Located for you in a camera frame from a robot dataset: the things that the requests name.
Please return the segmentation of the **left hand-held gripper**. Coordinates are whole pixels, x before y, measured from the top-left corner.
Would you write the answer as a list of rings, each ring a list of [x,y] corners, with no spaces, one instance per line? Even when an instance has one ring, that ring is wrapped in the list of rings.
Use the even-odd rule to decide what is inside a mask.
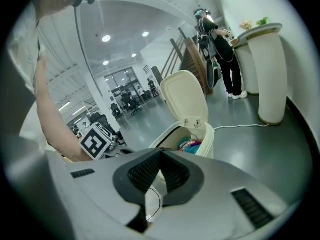
[[[99,122],[90,126],[86,134],[81,138],[79,145],[82,150],[93,160],[100,160],[110,154],[118,146],[118,137],[108,131]],[[135,153],[129,148],[120,148],[121,155],[129,155]]]

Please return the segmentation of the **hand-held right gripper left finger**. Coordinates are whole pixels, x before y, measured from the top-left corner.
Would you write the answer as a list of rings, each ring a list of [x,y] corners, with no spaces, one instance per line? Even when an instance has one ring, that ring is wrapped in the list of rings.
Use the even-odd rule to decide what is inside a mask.
[[[137,215],[126,225],[139,233],[148,228],[145,195],[160,171],[161,151],[147,149],[114,172],[112,181],[118,194],[128,203],[139,206]]]

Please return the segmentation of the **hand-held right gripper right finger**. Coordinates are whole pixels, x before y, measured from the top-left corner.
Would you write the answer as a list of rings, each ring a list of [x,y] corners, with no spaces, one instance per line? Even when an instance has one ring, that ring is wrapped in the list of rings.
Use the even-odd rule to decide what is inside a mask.
[[[164,208],[187,204],[205,183],[204,172],[197,164],[166,149],[160,151],[159,169],[167,190]]]

